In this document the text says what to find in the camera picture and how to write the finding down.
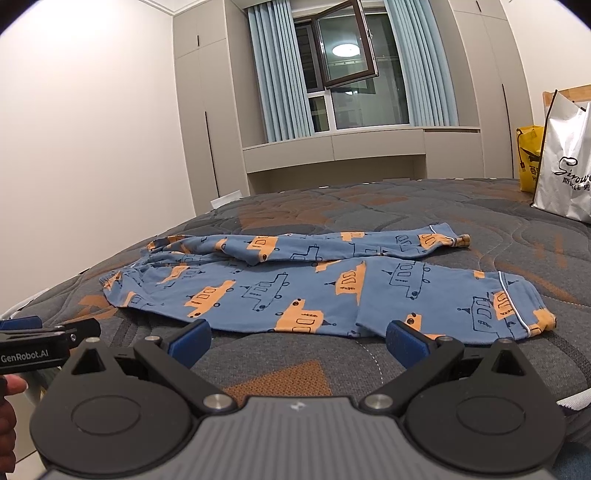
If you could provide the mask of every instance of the bed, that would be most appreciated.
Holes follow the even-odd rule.
[[[468,249],[439,249],[426,261],[519,274],[557,316],[558,326],[521,348],[569,413],[569,440],[591,445],[591,227],[530,207],[515,180],[387,180],[262,194],[224,205],[162,235],[327,233],[414,229],[447,222],[472,238]],[[94,317],[112,346],[165,336],[184,324],[110,306],[99,277],[135,261],[152,238],[42,294],[16,315],[46,325]],[[403,367],[380,338],[214,332],[193,367],[239,402],[246,395],[350,395],[391,380]]]

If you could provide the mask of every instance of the mattress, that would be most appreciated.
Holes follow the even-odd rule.
[[[470,248],[439,249],[428,263],[522,275],[557,316],[557,328],[520,344],[569,416],[569,438],[591,444],[591,228],[530,207],[515,180],[391,180],[262,194],[224,205],[161,235],[328,233],[420,228],[447,222],[468,233]],[[127,265],[145,239],[50,289],[16,316],[44,323],[94,317],[112,346],[166,336],[183,323],[117,309],[99,277]],[[393,379],[403,367],[381,338],[291,333],[213,332],[210,351],[193,367],[239,402],[246,395],[349,395],[354,399]]]

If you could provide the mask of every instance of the curtain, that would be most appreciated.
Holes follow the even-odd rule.
[[[267,141],[314,131],[289,0],[248,8]]]
[[[429,0],[384,3],[400,54],[410,124],[458,125],[452,76]]]

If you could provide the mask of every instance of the silver bolt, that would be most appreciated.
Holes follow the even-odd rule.
[[[385,410],[390,408],[394,401],[383,393],[376,393],[365,397],[365,404],[372,410]]]
[[[225,395],[223,393],[214,393],[213,395],[208,395],[203,399],[203,405],[211,410],[225,410],[228,407],[231,407],[233,403],[232,397]]]

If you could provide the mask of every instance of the blue pad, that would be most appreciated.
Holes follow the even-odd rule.
[[[433,341],[420,333],[416,335],[414,330],[409,327],[405,328],[402,322],[396,320],[390,322],[386,329],[386,348],[405,368],[410,368],[423,358],[429,356],[431,353],[431,349],[429,348],[431,342]]]
[[[28,330],[43,328],[43,321],[38,316],[22,317],[19,319],[3,320],[0,322],[0,331],[2,330]]]
[[[189,323],[172,338],[167,339],[167,353],[177,362],[191,368],[212,345],[212,330],[205,320]]]

